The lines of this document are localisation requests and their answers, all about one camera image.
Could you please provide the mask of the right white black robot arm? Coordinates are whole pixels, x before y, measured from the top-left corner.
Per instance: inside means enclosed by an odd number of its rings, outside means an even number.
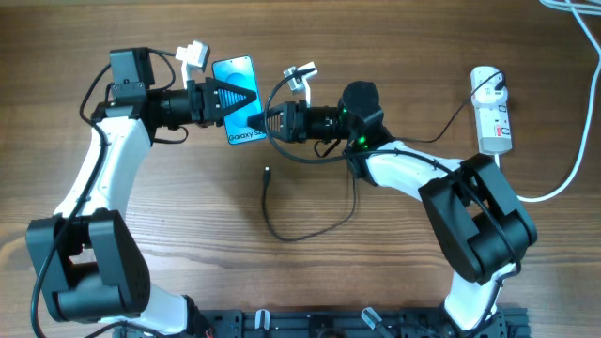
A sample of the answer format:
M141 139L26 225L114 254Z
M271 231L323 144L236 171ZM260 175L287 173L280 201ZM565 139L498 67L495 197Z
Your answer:
M421 202L454 271L442 303L447 322L463 337L491 325L502 287L521 272L538 233L490 157L445 159L410 148L384 127L377 87L365 81L349 84L335 107L288 101L266 106L248 125L265 132L274 146L346 141L340 158L354 177Z

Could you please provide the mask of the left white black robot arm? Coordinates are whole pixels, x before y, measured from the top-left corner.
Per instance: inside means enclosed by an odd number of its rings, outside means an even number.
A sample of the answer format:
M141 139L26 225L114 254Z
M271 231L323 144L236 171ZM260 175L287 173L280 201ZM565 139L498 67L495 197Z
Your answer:
M113 50L103 102L85 118L91 143L80 172L54 214L32 221L27 250L37 279L30 320L41 334L39 306L57 322L150 337L211 337L193 300L154 285L125 222L136 174L160 128L221 126L253 103L252 89L213 78L157 87L147 47Z

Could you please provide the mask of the white power strip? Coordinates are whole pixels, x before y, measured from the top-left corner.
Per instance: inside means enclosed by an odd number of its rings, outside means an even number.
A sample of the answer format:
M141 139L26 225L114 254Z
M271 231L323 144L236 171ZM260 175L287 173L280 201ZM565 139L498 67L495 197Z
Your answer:
M478 105L475 101L479 152L485 155L500 155L513 148L510 118L506 103Z

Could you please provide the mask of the black mounting rail base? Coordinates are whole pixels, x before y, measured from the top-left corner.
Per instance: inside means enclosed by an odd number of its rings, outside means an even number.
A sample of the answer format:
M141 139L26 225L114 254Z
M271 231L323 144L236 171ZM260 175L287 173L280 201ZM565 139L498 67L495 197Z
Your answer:
M369 324L358 312L203 311L205 337L463 337L440 308L379 311Z

